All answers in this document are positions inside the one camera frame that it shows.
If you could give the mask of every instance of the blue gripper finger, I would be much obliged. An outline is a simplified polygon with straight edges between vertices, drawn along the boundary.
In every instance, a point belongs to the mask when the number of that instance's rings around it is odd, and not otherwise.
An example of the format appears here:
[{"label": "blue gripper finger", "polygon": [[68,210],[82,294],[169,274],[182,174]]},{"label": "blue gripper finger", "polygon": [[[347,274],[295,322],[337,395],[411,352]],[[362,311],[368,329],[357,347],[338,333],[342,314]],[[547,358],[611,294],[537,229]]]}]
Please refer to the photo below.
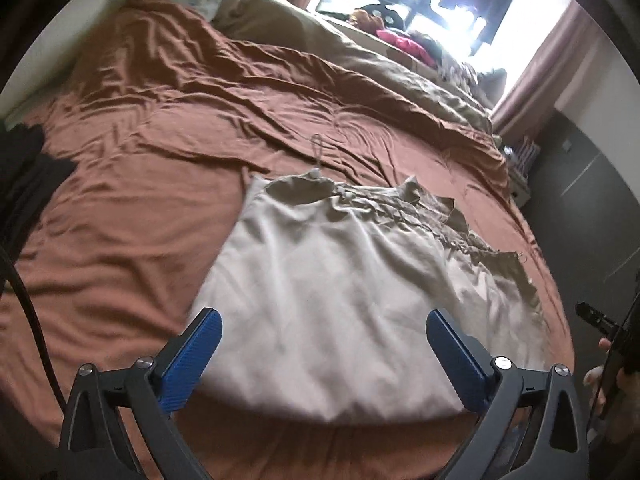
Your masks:
[{"label": "blue gripper finger", "polygon": [[[161,381],[158,404],[167,414],[181,410],[198,384],[204,368],[209,363],[222,338],[222,318],[217,310],[204,308],[182,335],[174,338],[158,354],[158,360],[167,360],[163,370],[156,368]],[[176,348],[175,343],[182,343]]]},{"label": "blue gripper finger", "polygon": [[481,415],[490,403],[494,389],[491,355],[468,336],[444,309],[432,310],[427,316],[427,339],[440,361],[462,405]]}]

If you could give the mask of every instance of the brown bed sheet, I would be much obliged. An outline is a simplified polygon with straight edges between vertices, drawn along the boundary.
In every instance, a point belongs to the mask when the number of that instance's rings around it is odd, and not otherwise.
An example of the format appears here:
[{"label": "brown bed sheet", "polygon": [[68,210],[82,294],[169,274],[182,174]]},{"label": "brown bed sheet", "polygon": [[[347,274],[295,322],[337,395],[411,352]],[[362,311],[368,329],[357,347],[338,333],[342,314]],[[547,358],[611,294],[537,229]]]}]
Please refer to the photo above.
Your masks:
[{"label": "brown bed sheet", "polygon": [[[309,54],[228,40],[166,0],[128,0],[31,121],[44,123],[49,153],[78,163],[18,261],[66,394],[82,363],[129,367],[184,328],[250,172],[308,170],[312,134],[324,139],[327,176],[395,186],[416,174],[431,192],[455,198],[494,248],[521,253],[552,360],[574,364],[556,285],[510,202],[491,141],[364,76]],[[0,387],[57,443],[62,417],[8,292]],[[213,478],[401,479],[438,470],[473,419],[329,427],[240,412],[196,393],[177,423]]]}]

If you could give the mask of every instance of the beige cloth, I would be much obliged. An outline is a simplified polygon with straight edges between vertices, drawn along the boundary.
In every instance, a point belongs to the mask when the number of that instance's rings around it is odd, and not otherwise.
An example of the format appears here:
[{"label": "beige cloth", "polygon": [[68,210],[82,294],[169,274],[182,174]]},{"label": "beige cloth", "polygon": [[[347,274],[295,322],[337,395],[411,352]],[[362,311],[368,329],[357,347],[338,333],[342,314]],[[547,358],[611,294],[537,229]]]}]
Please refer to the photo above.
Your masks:
[{"label": "beige cloth", "polygon": [[545,366],[536,289],[462,213],[410,178],[348,186],[314,170],[256,177],[193,304],[223,317],[204,388],[236,406],[339,424],[413,422],[462,405],[425,336],[446,308],[494,355]]},{"label": "beige cloth", "polygon": [[[371,50],[362,48],[327,21],[285,0],[223,0],[211,24],[232,40],[253,41],[314,54],[373,79],[444,121],[491,133],[488,114],[478,102],[458,90],[453,95],[431,80]],[[397,55],[404,58],[401,51]]]}]

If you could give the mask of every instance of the white wall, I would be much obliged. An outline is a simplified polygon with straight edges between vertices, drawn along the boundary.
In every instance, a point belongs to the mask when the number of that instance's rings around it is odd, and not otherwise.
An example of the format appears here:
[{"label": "white wall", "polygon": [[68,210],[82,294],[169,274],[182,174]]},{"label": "white wall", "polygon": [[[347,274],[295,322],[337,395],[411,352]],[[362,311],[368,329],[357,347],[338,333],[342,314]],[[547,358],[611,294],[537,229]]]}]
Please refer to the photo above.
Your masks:
[{"label": "white wall", "polygon": [[124,0],[71,0],[28,49],[0,93],[0,117],[68,69],[82,39]]},{"label": "white wall", "polygon": [[556,108],[593,141],[640,200],[640,84],[604,33]]}]

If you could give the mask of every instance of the black cable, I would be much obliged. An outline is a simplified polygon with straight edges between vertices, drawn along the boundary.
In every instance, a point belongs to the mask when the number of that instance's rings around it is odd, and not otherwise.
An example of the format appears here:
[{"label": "black cable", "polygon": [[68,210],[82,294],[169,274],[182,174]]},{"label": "black cable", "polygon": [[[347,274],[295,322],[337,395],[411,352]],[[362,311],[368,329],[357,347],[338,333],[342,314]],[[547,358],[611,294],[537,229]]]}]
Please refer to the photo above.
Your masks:
[{"label": "black cable", "polygon": [[[622,324],[620,325],[622,328],[625,327],[627,320],[631,316],[631,313],[638,307],[639,298],[640,298],[640,290],[634,296],[634,300],[632,301],[631,306],[629,307],[629,310],[626,312],[625,319],[622,321]],[[618,330],[618,332],[613,338],[613,341],[611,342],[611,348],[614,347],[613,345],[615,341],[620,337],[621,333],[622,333],[622,330]],[[595,413],[596,406],[598,405],[598,396],[600,395],[600,391],[602,390],[602,380],[604,379],[604,376],[605,376],[604,374],[607,371],[607,365],[609,365],[610,357],[611,357],[611,351],[607,353],[607,358],[604,360],[604,364],[602,365],[602,373],[600,375],[600,381],[598,382],[598,389],[596,390],[596,394],[593,397],[593,402],[591,403],[591,409],[589,410],[589,418],[587,419],[587,431],[589,431],[589,429],[591,428],[591,422],[593,421],[593,414]]]},{"label": "black cable", "polygon": [[2,246],[0,246],[0,263],[2,264],[1,271],[3,273],[6,273],[9,284],[14,290],[16,298],[18,298],[18,301],[20,301],[20,306],[22,307],[24,315],[27,317],[27,321],[29,322],[29,328],[31,328],[33,340],[35,341],[36,347],[38,348],[38,354],[40,355],[40,360],[42,361],[44,373],[49,380],[49,386],[51,386],[51,389],[53,390],[53,394],[56,397],[62,413],[65,413],[66,400],[62,394],[62,390],[60,389],[60,384],[58,383],[58,378],[56,377],[56,373],[53,370],[53,365],[51,364],[49,351],[47,351],[47,343],[44,341],[44,334],[42,333],[42,327],[40,326],[40,321],[38,320],[36,309],[33,306],[33,303],[31,303],[31,298],[29,297],[27,288],[22,282],[20,274],[18,274],[18,271],[15,269],[14,264],[12,263],[8,254],[4,252]]}]

